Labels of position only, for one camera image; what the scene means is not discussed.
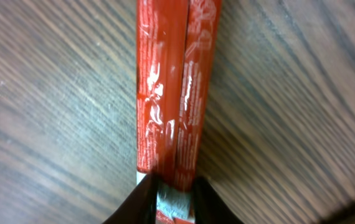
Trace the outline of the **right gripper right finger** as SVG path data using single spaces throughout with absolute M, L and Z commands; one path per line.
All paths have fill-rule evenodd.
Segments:
M 204 177 L 192 185 L 195 224 L 243 224 Z

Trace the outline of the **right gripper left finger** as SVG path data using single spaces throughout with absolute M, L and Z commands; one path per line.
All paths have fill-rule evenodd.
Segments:
M 103 224 L 155 224 L 159 177 L 147 174 Z

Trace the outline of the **red stick sachet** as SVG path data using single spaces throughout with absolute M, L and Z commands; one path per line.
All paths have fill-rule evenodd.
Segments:
M 136 3 L 136 177 L 160 177 L 162 223 L 195 221 L 190 190 L 221 10 L 221 0 Z

